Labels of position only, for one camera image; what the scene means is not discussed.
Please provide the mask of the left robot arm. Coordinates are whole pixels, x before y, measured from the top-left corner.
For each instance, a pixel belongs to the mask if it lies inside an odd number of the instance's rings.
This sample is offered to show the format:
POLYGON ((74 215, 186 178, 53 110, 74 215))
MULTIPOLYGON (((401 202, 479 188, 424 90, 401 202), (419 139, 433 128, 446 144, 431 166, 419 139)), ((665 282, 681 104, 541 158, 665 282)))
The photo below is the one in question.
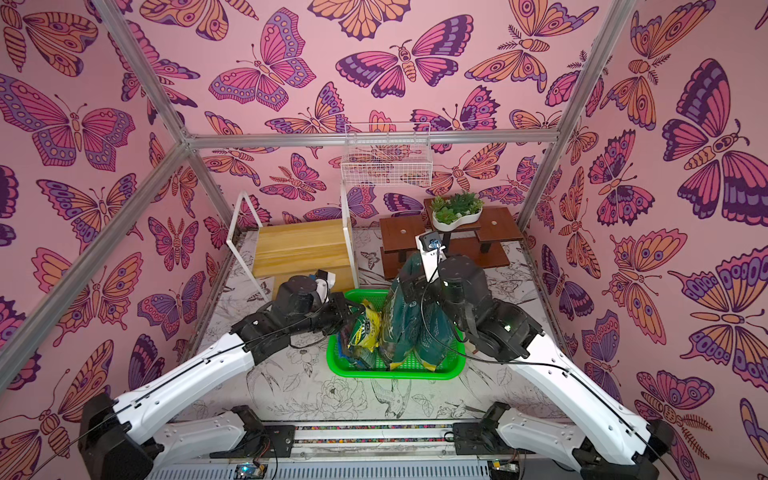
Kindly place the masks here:
POLYGON ((332 292, 322 276, 290 278, 273 301, 188 361, 117 398, 99 394, 89 400, 78 438, 89 477, 145 479, 197 457, 263 451, 269 434, 248 406, 196 421, 178 422, 175 417, 229 379, 288 348, 293 336, 330 336, 365 312, 364 305, 332 292))

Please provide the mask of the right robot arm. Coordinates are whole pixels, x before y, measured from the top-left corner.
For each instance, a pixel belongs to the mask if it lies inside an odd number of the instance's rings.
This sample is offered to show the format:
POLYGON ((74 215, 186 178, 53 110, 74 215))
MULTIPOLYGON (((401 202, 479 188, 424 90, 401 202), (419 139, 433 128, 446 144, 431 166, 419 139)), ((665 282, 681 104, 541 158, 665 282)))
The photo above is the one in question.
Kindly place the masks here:
POLYGON ((571 426, 538 420, 501 403, 479 422, 474 441, 545 456, 583 479, 656 479, 672 428, 647 421, 603 391, 520 306, 495 298, 484 271, 466 256, 413 254, 396 277, 406 307, 435 346, 465 340, 478 362, 498 363, 536 386, 571 426))

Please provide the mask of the dark green fertilizer bag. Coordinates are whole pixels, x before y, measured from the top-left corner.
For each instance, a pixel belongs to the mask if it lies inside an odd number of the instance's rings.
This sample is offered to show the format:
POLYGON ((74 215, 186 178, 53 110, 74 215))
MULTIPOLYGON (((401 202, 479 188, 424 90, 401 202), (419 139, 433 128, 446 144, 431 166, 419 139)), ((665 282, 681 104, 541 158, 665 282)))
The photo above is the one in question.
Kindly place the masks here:
POLYGON ((452 321, 437 303, 424 303, 417 308, 420 334, 415 355, 420 364, 436 372, 453 352, 456 338, 452 321))

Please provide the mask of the small yellow fertilizer packet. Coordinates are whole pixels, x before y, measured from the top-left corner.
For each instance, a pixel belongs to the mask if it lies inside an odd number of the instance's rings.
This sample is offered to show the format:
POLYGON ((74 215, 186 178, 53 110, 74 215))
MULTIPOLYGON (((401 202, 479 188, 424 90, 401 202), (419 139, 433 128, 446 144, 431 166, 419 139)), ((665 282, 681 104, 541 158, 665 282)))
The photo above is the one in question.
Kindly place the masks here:
POLYGON ((362 347, 368 348, 370 350, 376 350, 379 346, 379 338, 381 332, 381 313, 368 300, 363 300, 362 305, 366 311, 367 319, 369 322, 368 336, 362 347))

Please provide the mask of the green fertilizer bag plant picture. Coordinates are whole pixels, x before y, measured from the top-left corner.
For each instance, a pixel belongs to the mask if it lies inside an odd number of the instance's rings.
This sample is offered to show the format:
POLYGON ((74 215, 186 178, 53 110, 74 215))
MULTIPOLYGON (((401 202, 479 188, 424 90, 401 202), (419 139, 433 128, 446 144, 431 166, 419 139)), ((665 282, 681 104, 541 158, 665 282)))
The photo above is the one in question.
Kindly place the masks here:
MULTIPOLYGON (((409 257, 420 257, 418 252, 409 257)), ((398 290, 398 274, 392 281, 381 310, 381 332, 378 351, 388 370, 401 367, 416 347, 420 325, 418 303, 406 303, 398 290)))

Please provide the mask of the blue edged soil bag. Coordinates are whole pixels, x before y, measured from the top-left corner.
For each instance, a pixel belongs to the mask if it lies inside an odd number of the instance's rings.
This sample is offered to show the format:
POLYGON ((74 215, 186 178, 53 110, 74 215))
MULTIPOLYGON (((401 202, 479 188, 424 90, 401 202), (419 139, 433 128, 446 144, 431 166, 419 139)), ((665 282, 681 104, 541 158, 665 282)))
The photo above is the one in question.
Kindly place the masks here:
POLYGON ((356 370, 372 370, 376 366, 375 350, 358 346, 353 342, 353 327, 345 327, 338 334, 339 357, 356 370))

